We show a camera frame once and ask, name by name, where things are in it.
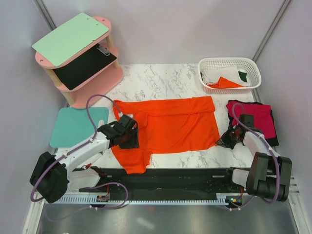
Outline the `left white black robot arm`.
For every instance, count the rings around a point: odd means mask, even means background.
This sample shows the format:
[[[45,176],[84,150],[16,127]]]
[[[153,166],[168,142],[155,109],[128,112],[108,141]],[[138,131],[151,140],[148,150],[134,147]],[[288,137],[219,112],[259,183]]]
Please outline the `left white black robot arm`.
[[[114,146],[120,149],[139,147],[138,123],[128,115],[100,126],[93,135],[69,150],[54,155],[49,152],[41,154],[30,177],[33,186],[31,200],[39,201],[33,197],[34,192],[38,192],[48,203],[54,203],[74,190],[105,190],[107,180],[100,175],[99,170],[88,168],[79,171],[77,168],[91,157]]]

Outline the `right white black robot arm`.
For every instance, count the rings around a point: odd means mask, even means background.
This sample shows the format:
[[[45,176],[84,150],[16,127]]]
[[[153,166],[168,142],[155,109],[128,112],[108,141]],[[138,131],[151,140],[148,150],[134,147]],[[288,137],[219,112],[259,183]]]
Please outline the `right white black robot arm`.
[[[292,161],[280,156],[265,140],[259,129],[254,128],[254,117],[241,114],[238,124],[228,130],[216,142],[217,146],[233,149],[241,143],[253,155],[250,169],[230,167],[223,186],[229,192],[240,186],[249,195],[257,196],[267,203],[284,202],[290,189]]]

